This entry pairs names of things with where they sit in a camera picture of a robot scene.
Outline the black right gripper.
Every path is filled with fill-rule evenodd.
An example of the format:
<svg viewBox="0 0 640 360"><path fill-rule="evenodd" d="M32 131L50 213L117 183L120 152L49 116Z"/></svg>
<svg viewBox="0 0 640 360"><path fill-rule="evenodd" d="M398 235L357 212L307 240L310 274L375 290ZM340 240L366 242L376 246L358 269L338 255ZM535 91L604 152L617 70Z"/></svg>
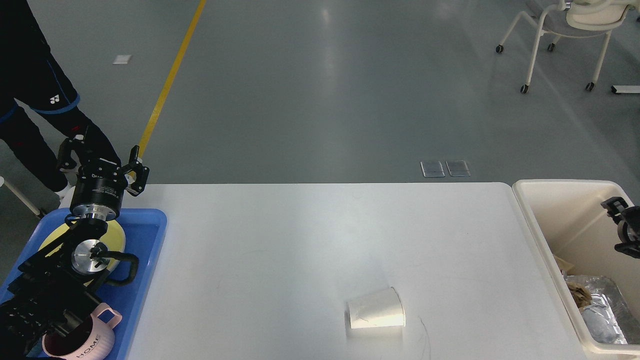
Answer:
<svg viewBox="0 0 640 360"><path fill-rule="evenodd" d="M640 259L640 207L630 207L621 196L604 200L601 207L606 210L606 216L618 223L617 233L621 243L615 244L614 249L623 255Z"/></svg>

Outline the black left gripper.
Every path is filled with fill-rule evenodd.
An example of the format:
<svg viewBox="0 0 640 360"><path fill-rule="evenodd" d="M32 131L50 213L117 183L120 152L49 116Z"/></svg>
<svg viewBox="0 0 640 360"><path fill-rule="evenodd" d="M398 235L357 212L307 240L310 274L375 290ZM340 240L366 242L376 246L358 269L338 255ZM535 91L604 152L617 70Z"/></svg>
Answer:
<svg viewBox="0 0 640 360"><path fill-rule="evenodd" d="M140 146L134 145L126 164L103 171L102 157L85 137L64 139L56 167L77 178L70 202L71 215L105 222L119 217L125 190L137 197L147 186L150 168L143 164L139 152Z"/></svg>

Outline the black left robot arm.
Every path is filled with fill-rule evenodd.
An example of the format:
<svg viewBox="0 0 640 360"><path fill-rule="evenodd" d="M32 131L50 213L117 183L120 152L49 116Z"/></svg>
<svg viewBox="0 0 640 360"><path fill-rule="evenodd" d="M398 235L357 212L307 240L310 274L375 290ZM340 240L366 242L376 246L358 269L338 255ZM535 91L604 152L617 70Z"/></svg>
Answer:
<svg viewBox="0 0 640 360"><path fill-rule="evenodd" d="M125 286L137 276L138 257L110 250L100 239L121 214L124 193L144 191L150 169L138 145L128 163L119 165L98 156L87 141L75 136L60 145L59 170L71 170L72 152L80 162L64 219L68 229L20 264L19 276L7 287L13 296L1 305L3 360L27 360L45 334L69 336L98 307L102 285Z"/></svg>

